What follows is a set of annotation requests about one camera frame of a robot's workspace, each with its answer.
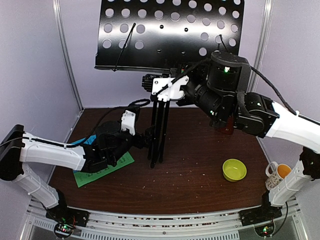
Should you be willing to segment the blue sheet music page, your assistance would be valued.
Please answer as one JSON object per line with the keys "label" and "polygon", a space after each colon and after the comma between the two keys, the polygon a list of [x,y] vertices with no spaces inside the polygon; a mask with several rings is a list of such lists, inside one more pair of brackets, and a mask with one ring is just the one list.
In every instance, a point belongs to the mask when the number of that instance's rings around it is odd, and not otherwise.
{"label": "blue sheet music page", "polygon": [[94,134],[94,135],[91,135],[86,141],[85,141],[85,138],[82,138],[72,142],[71,145],[77,145],[79,143],[85,144],[85,145],[92,145],[95,140],[96,140],[96,135]]}

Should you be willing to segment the green sheet music page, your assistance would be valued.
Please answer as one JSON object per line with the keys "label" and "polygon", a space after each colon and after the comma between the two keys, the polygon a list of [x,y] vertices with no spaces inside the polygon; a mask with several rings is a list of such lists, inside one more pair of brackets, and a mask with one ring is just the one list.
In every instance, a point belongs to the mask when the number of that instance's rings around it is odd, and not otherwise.
{"label": "green sheet music page", "polygon": [[80,172],[75,170],[73,170],[72,172],[73,172],[77,187],[81,188],[91,182],[94,182],[134,162],[135,160],[133,159],[131,154],[129,152],[126,152],[117,162],[116,166],[108,166],[107,168],[94,173],[85,173],[85,172]]}

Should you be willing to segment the black music stand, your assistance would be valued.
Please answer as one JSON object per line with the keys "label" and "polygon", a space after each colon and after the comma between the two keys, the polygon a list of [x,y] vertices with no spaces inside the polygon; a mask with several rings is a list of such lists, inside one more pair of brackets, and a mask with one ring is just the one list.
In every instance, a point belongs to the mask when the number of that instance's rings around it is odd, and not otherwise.
{"label": "black music stand", "polygon": [[239,53],[242,0],[104,0],[95,68],[174,76],[213,51]]}

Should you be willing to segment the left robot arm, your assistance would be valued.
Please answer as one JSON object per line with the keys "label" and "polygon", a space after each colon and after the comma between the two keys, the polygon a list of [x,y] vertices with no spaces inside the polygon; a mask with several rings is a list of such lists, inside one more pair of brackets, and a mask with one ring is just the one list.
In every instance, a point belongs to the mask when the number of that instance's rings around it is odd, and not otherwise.
{"label": "left robot arm", "polygon": [[107,121],[97,128],[92,143],[51,142],[37,138],[17,124],[0,144],[0,178],[19,184],[38,199],[47,213],[61,222],[69,221],[73,213],[64,194],[45,183],[28,165],[42,163],[61,166],[82,173],[97,173],[115,167],[131,147],[148,148],[152,133],[137,133],[118,121]]}

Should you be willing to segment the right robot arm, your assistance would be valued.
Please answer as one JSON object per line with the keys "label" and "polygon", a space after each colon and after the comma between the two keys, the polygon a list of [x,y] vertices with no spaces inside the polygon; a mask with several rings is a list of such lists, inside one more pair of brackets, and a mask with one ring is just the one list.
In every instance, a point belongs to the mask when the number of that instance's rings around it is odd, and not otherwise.
{"label": "right robot arm", "polygon": [[182,66],[173,78],[147,74],[142,87],[153,102],[152,140],[148,150],[151,166],[163,160],[167,118],[172,101],[178,106],[195,105],[210,117],[215,129],[234,129],[259,138],[284,139],[303,147],[295,168],[263,194],[261,206],[242,210],[243,219],[266,221],[279,216],[283,205],[308,181],[320,177],[320,124],[293,110],[282,99],[272,99],[247,90],[251,73],[257,70],[246,58],[230,52],[213,52],[210,58]]}

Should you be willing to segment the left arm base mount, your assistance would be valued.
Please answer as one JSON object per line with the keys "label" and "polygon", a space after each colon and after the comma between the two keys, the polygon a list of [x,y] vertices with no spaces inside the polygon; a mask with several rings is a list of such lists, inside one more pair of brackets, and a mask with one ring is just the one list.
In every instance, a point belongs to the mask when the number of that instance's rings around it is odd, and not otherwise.
{"label": "left arm base mount", "polygon": [[58,205],[53,208],[43,207],[46,211],[46,218],[56,222],[53,233],[59,239],[64,240],[73,234],[76,227],[87,226],[90,213],[86,210],[68,207],[65,195],[60,190],[57,190],[57,194]]}

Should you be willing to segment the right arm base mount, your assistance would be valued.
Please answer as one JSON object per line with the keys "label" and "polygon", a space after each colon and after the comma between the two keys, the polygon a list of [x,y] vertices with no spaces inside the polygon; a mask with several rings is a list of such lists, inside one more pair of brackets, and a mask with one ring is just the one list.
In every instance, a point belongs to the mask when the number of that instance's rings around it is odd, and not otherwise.
{"label": "right arm base mount", "polygon": [[261,197],[261,205],[239,212],[242,226],[255,225],[258,236],[263,238],[273,237],[277,232],[274,220],[282,216],[282,207],[274,207],[269,201],[269,195]]}

